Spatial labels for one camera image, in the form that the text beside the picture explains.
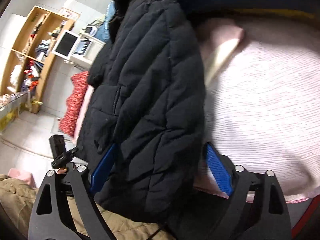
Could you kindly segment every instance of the tile floor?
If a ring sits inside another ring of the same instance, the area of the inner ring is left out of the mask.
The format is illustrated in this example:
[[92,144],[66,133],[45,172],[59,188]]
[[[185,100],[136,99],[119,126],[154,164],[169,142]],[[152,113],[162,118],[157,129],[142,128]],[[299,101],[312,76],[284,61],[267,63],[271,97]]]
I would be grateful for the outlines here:
[[[57,132],[57,117],[46,112],[32,114],[24,111],[5,129],[0,137],[0,174],[8,174],[10,168],[31,172],[39,187],[51,168],[52,153],[49,137]],[[66,149],[73,143],[67,136]]]

